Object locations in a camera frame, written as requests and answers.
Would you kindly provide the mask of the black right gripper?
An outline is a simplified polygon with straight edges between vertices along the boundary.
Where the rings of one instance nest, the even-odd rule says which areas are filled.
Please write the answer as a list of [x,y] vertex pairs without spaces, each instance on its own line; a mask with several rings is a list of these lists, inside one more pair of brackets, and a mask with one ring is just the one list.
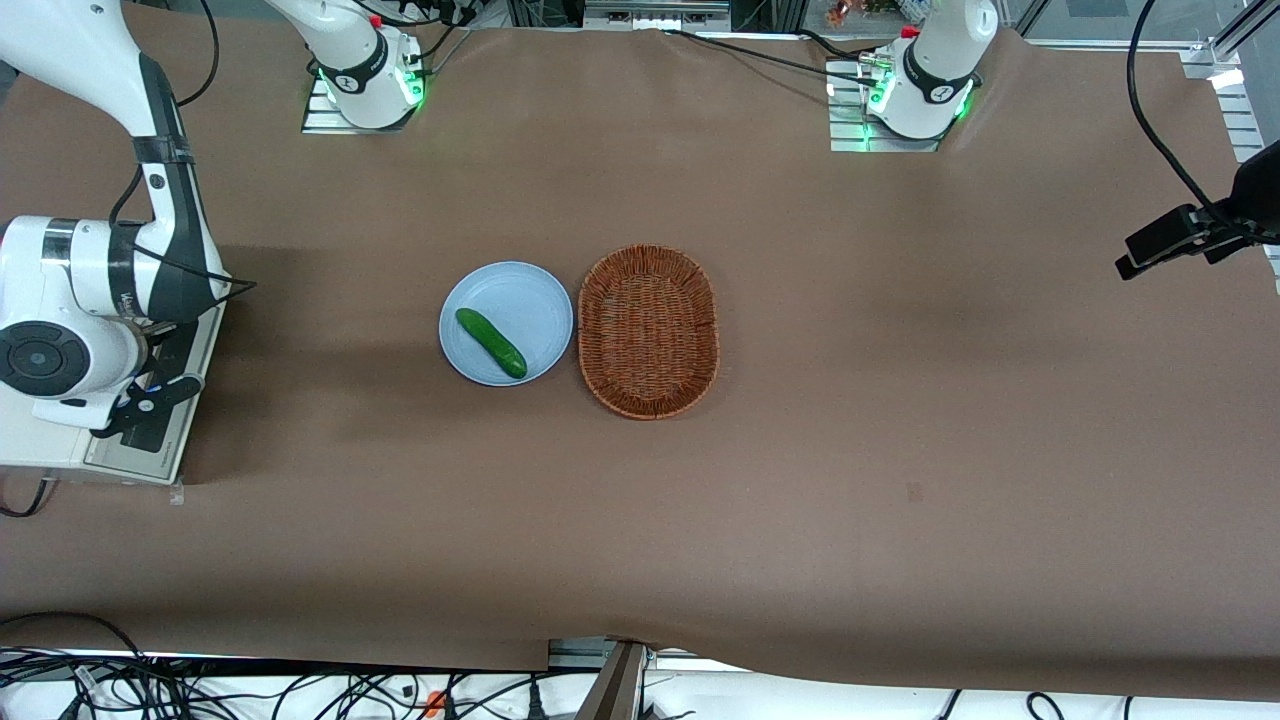
[[132,375],[142,377],[156,373],[165,377],[175,375],[182,366],[179,352],[177,345],[166,348],[165,343],[180,336],[183,324],[174,322],[150,322],[148,324],[142,324],[141,320],[137,320],[136,325],[140,331],[143,352]]

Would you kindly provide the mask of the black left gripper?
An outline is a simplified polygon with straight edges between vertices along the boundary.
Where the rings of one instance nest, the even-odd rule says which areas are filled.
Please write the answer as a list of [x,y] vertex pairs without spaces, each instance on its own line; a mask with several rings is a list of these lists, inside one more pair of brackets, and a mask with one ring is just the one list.
[[1279,243],[1279,142],[1270,143],[1239,165],[1231,192],[1210,211],[1213,218],[1208,264],[1243,249]]

